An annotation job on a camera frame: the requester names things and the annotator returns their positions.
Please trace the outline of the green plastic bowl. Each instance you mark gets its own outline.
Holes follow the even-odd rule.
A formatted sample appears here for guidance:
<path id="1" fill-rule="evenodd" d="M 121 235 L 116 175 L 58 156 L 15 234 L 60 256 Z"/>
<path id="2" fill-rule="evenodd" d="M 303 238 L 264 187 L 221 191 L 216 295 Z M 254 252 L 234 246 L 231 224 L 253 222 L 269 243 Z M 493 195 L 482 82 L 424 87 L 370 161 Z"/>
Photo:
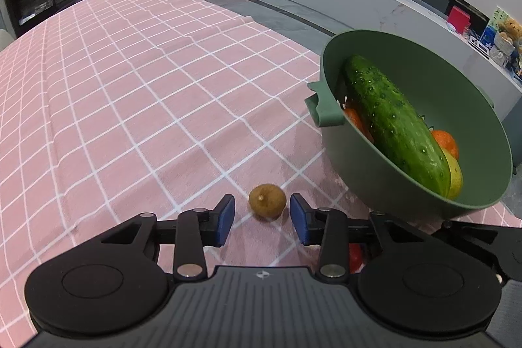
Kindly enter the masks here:
<path id="1" fill-rule="evenodd" d="M 345 65 L 360 55 L 405 95 L 426 129 L 449 132 L 459 149 L 464 187 L 455 200 L 423 186 L 367 139 L 343 112 L 353 93 Z M 319 80 L 305 101 L 322 131 L 327 156 L 367 207 L 406 221 L 466 216 L 500 201 L 512 172 L 511 147 L 492 103 L 461 71 L 435 52 L 398 35 L 351 30 L 333 37 L 320 59 Z"/>

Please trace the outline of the orange tangerine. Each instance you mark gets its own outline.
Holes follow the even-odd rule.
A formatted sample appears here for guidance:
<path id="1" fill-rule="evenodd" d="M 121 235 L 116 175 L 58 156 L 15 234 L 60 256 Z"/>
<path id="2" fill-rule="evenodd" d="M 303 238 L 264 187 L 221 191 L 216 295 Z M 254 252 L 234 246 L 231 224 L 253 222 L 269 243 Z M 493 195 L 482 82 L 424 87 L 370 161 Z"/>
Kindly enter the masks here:
<path id="1" fill-rule="evenodd" d="M 443 130 L 431 130 L 431 134 L 441 148 L 446 149 L 456 160 L 459 159 L 459 148 L 453 136 Z"/>
<path id="2" fill-rule="evenodd" d="M 343 109 L 345 116 L 348 120 L 358 128 L 359 131 L 367 138 L 370 143 L 374 143 L 373 136 L 370 134 L 370 131 L 362 121 L 361 117 L 358 115 L 358 112 L 352 107 L 345 107 Z"/>

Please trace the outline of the teddy bear toy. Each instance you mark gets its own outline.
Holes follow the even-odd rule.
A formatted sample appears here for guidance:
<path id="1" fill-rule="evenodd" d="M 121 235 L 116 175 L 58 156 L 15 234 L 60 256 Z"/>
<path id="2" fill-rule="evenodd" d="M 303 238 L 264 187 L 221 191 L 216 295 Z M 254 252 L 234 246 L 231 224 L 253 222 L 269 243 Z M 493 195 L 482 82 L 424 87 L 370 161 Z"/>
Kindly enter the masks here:
<path id="1" fill-rule="evenodd" d="M 516 19 L 508 18 L 499 24 L 502 38 L 509 40 L 517 50 L 521 50 L 522 25 Z"/>

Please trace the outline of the green cucumber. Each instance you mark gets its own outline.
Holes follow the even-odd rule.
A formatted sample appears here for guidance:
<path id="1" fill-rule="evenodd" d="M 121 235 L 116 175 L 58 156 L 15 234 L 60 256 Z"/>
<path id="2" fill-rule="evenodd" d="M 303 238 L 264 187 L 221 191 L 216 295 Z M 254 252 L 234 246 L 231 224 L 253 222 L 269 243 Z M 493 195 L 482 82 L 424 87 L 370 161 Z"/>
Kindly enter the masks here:
<path id="1" fill-rule="evenodd" d="M 351 56 L 343 65 L 348 105 L 373 144 L 395 166 L 426 189 L 450 192 L 450 165 L 442 148 L 407 97 L 370 60 Z"/>

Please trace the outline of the beige sofa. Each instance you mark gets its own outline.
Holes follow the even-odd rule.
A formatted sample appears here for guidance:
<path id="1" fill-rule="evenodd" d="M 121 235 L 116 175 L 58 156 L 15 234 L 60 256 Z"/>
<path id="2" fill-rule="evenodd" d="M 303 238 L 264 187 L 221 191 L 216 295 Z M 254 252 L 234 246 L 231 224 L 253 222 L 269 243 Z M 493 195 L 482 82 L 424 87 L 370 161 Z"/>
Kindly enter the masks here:
<path id="1" fill-rule="evenodd" d="M 0 51 L 6 49 L 13 42 L 14 38 L 5 29 L 0 29 Z"/>

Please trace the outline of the yellow pear in bowl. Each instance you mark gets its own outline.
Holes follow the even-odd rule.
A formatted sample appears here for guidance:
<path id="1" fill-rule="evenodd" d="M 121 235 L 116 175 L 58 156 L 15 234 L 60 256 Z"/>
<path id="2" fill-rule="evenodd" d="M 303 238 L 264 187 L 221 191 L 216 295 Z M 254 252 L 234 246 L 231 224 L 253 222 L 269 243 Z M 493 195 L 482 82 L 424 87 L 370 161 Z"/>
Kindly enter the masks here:
<path id="1" fill-rule="evenodd" d="M 457 159 L 445 148 L 442 149 L 450 168 L 450 189 L 447 197 L 455 200 L 462 191 L 464 185 L 463 173 Z"/>

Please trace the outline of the red cherry tomato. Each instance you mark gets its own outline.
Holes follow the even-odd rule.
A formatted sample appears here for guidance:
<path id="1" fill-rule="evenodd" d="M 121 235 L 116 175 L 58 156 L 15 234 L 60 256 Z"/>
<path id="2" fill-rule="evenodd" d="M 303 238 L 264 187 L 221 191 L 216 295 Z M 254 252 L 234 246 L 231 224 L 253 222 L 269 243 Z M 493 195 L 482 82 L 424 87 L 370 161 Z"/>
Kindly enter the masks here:
<path id="1" fill-rule="evenodd" d="M 360 244 L 350 243 L 348 245 L 348 264 L 350 273 L 358 273 L 364 265 L 364 256 Z"/>

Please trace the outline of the pink checkered tablecloth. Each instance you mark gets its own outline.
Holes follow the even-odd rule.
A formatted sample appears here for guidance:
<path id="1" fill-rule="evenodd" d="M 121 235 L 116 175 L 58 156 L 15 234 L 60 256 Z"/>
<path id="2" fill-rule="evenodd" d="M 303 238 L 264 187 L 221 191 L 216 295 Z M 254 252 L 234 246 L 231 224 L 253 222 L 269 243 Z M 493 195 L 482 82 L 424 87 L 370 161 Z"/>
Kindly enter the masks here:
<path id="1" fill-rule="evenodd" d="M 204 0 L 84 0 L 6 48 L 2 346 L 520 346 L 521 280 L 432 286 L 444 222 L 520 220 L 499 201 L 431 222 L 367 207 L 305 103 L 321 54 Z M 276 219 L 250 209 L 262 184 L 285 192 Z M 322 212 L 320 246 L 293 193 Z"/>

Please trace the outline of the brown longan near tomato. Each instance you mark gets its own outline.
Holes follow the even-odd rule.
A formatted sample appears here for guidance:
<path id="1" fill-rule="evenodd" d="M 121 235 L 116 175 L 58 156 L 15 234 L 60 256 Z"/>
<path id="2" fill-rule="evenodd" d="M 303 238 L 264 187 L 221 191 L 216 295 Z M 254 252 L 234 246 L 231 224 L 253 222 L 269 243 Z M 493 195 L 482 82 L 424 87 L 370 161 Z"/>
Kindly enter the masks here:
<path id="1" fill-rule="evenodd" d="M 262 184 L 250 191 L 249 205 L 255 216 L 272 220 L 282 214 L 287 206 L 287 197 L 278 186 Z"/>

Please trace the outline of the red box on counter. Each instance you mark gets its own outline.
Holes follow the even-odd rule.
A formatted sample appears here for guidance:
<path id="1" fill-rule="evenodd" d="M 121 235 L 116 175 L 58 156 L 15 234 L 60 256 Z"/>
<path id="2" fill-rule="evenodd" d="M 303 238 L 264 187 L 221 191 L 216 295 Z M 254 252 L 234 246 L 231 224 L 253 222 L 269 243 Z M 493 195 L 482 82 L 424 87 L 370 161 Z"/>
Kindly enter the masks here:
<path id="1" fill-rule="evenodd" d="M 459 7 L 453 6 L 446 23 L 448 29 L 462 35 L 470 24 L 470 15 Z"/>

